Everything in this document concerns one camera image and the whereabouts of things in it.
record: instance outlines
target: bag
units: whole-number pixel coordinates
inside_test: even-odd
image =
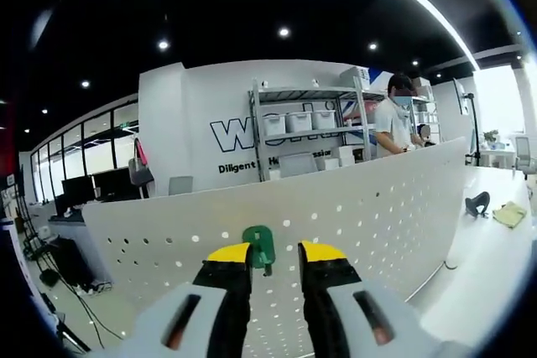
[[[142,150],[142,144],[137,138],[134,139],[134,158],[128,160],[128,172],[134,186],[140,187],[154,181]]]

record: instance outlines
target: white perforated panel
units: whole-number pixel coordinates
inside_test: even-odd
[[[270,278],[253,275],[243,356],[312,352],[302,314],[297,243],[342,249],[362,278],[402,299],[442,263],[464,185],[459,139],[412,153],[262,184],[189,195],[88,205],[84,218],[117,287],[142,309],[192,281],[201,261],[239,243],[249,226],[274,234]]]

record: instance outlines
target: glass wall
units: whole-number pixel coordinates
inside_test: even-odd
[[[110,112],[84,122],[84,153],[88,175],[114,169]]]
[[[39,149],[39,171],[41,173],[41,184],[43,185],[44,199],[48,201],[54,200],[52,182],[50,182],[49,150],[46,145]]]
[[[39,203],[44,201],[43,189],[41,188],[41,177],[39,176],[39,155],[32,155],[32,175],[34,176],[35,197]]]
[[[134,156],[137,135],[138,103],[134,102],[93,117],[51,140],[32,155],[37,201],[62,195],[64,179],[126,168]]]
[[[114,111],[113,141],[118,168],[128,166],[134,158],[134,137],[138,134],[138,103]]]
[[[49,143],[50,149],[50,175],[52,176],[52,190],[57,197],[64,194],[61,181],[65,179],[64,158],[61,152],[61,136]]]
[[[64,134],[65,175],[67,179],[84,176],[81,125]]]

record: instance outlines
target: white t-shirt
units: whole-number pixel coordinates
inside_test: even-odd
[[[375,130],[377,132],[391,133],[394,143],[398,147],[412,148],[410,141],[410,119],[400,118],[397,114],[399,108],[392,100],[386,98],[375,109]],[[377,143],[377,158],[387,157],[391,154],[386,148]]]

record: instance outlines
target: black hair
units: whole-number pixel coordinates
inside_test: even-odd
[[[397,96],[412,96],[414,94],[412,80],[403,73],[396,73],[390,77],[388,82],[388,95],[390,95],[393,87],[395,87]]]

